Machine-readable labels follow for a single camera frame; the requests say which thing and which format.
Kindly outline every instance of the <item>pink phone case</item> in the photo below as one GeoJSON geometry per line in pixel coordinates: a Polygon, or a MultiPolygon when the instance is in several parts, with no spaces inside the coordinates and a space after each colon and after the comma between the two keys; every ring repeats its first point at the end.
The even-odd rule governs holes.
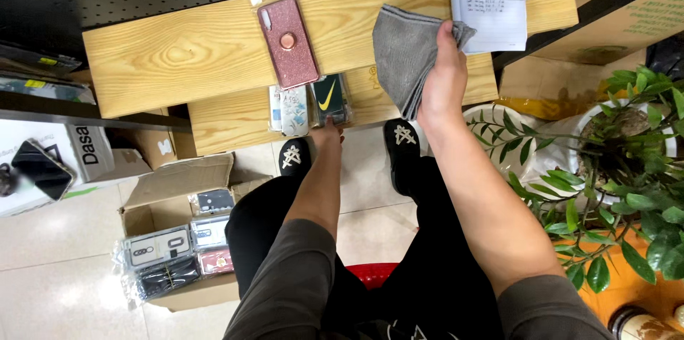
{"type": "Polygon", "coordinates": [[[257,11],[278,83],[282,89],[316,82],[320,78],[297,0],[281,0],[257,11]],[[262,11],[268,13],[268,22],[262,11]]]}

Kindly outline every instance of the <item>shoe logo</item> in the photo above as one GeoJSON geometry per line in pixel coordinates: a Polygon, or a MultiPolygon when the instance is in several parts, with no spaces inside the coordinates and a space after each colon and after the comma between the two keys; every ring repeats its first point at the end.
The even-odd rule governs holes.
{"type": "Polygon", "coordinates": [[[285,167],[287,166],[292,166],[290,161],[302,163],[302,158],[300,156],[299,149],[295,148],[295,145],[287,148],[287,150],[283,152],[283,156],[285,156],[285,159],[283,160],[283,169],[285,169],[285,167]]]}
{"type": "Polygon", "coordinates": [[[326,102],[324,103],[318,103],[318,106],[321,107],[321,110],[328,110],[328,105],[330,105],[330,98],[332,97],[332,90],[335,89],[335,83],[337,83],[337,79],[335,79],[332,82],[332,86],[330,86],[330,91],[328,92],[328,98],[326,99],[326,102]]]}
{"type": "Polygon", "coordinates": [[[406,143],[416,143],[415,138],[411,136],[410,129],[406,129],[401,125],[397,125],[397,129],[394,130],[394,133],[397,135],[397,145],[399,145],[404,140],[406,140],[406,143]]]}

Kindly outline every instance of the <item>finger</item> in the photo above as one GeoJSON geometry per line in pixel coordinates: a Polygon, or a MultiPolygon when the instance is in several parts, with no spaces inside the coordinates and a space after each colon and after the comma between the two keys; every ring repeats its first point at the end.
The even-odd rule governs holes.
{"type": "Polygon", "coordinates": [[[444,21],[437,31],[437,60],[435,65],[454,65],[458,58],[458,47],[451,32],[454,23],[444,21]]]}

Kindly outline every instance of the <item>sneaker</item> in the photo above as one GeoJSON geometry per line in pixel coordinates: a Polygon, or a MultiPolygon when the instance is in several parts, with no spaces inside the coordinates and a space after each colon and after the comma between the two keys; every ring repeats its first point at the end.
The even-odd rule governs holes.
{"type": "Polygon", "coordinates": [[[278,154],[281,176],[306,176],[311,169],[311,154],[306,140],[299,137],[288,140],[278,154]]]}
{"type": "Polygon", "coordinates": [[[400,159],[418,159],[421,156],[421,146],[416,130],[407,121],[397,118],[385,123],[385,146],[389,153],[390,175],[392,186],[400,195],[408,196],[408,191],[397,183],[396,165],[400,159]]]}

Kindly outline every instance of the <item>paper sheet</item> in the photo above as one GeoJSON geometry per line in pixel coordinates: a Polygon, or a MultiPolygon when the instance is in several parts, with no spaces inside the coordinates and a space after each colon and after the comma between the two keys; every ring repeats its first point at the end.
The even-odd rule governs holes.
{"type": "Polygon", "coordinates": [[[524,51],[527,41],[527,11],[524,1],[451,0],[454,20],[477,30],[465,53],[524,51]]]}

